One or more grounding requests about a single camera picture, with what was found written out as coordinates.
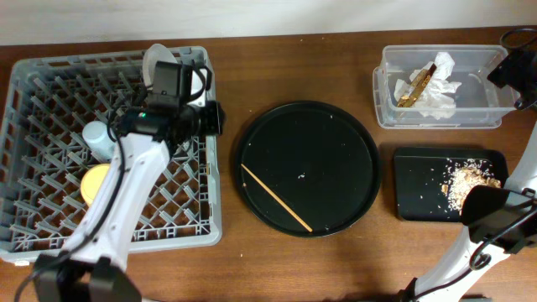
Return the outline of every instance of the wooden table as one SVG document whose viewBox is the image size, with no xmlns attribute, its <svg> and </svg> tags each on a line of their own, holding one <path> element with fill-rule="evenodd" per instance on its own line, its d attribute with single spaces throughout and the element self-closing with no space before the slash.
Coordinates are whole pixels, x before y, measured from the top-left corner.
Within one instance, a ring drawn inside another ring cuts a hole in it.
<svg viewBox="0 0 537 302">
<path fill-rule="evenodd" d="M 217 99 L 228 119 L 218 139 L 223 238 L 214 247 L 129 256 L 128 276 L 151 299 L 337 301 L 394 294 L 432 268 L 461 230 L 459 224 L 399 220 L 394 206 L 392 156 L 398 146 L 491 148 L 510 172 L 535 124 L 533 111 L 512 112 L 495 130 L 384 130 L 373 110 L 372 72 L 389 44 L 497 44 L 506 28 L 316 34 L 270 38 L 135 41 L 0 48 L 0 97 L 17 60 L 203 45 L 216 72 Z M 233 144 L 262 112 L 282 102 L 329 102 L 372 134 L 382 159 L 383 184 L 371 210 L 339 234 L 302 239 L 264 225 L 232 183 Z M 0 299 L 13 297 L 30 268 L 0 264 Z M 470 291 L 495 301 L 537 296 L 537 252 L 523 250 L 487 273 Z M 27 289 L 24 300 L 35 299 Z"/>
</svg>

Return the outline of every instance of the wooden chopstick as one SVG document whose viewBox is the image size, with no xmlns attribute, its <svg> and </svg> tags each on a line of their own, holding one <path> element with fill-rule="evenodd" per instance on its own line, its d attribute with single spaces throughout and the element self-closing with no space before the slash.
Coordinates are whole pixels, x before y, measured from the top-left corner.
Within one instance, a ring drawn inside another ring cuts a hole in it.
<svg viewBox="0 0 537 302">
<path fill-rule="evenodd" d="M 293 210 L 291 210 L 271 189 L 266 186 L 263 181 L 261 181 L 255 174 L 252 173 L 244 164 L 241 164 L 241 167 L 243 167 L 246 172 L 248 172 L 254 179 L 257 181 L 263 189 L 265 189 L 289 214 L 291 214 L 292 217 L 296 219 L 296 221 L 300 222 L 300 224 L 305 227 L 308 232 L 313 232 L 310 226 L 308 226 L 298 215 L 296 215 Z"/>
</svg>

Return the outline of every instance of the gray dish rack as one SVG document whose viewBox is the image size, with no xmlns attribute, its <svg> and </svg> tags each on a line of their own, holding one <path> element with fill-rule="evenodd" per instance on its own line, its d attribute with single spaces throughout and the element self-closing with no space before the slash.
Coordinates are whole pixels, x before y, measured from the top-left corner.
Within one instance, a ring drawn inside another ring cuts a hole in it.
<svg viewBox="0 0 537 302">
<path fill-rule="evenodd" d="M 203 60 L 201 47 L 169 49 Z M 20 60 L 13 66 L 0 132 L 0 258 L 24 265 L 57 253 L 87 210 L 84 173 L 102 162 L 81 138 L 86 123 L 130 105 L 142 85 L 143 51 Z M 214 77 L 206 93 L 215 99 Z M 133 233 L 131 253 L 216 244 L 222 237 L 216 138 L 179 146 Z"/>
</svg>

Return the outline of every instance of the black plate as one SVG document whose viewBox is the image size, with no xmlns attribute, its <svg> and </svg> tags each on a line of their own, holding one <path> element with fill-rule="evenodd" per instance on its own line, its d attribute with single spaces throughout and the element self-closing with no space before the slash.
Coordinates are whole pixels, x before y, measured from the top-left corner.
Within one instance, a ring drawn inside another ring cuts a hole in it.
<svg viewBox="0 0 537 302">
<path fill-rule="evenodd" d="M 330 235 L 351 226 L 374 202 L 381 180 L 377 147 L 368 131 L 342 109 L 320 102 L 293 102 L 255 120 L 238 144 L 234 169 L 237 188 L 253 213 L 299 237 Z"/>
<path fill-rule="evenodd" d="M 398 148 L 394 155 L 395 189 L 399 216 L 409 221 L 459 222 L 451 211 L 441 184 L 448 180 L 447 167 L 463 165 L 468 159 L 482 161 L 502 185 L 508 178 L 507 163 L 498 151 L 459 148 Z"/>
</svg>

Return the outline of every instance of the white wall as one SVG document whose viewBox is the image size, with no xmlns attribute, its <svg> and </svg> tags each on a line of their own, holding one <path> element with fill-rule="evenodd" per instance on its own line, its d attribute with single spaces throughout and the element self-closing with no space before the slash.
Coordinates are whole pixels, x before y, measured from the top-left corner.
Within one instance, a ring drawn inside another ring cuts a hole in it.
<svg viewBox="0 0 537 302">
<path fill-rule="evenodd" d="M 537 0 L 0 0 L 0 44 L 537 24 Z"/>
</svg>

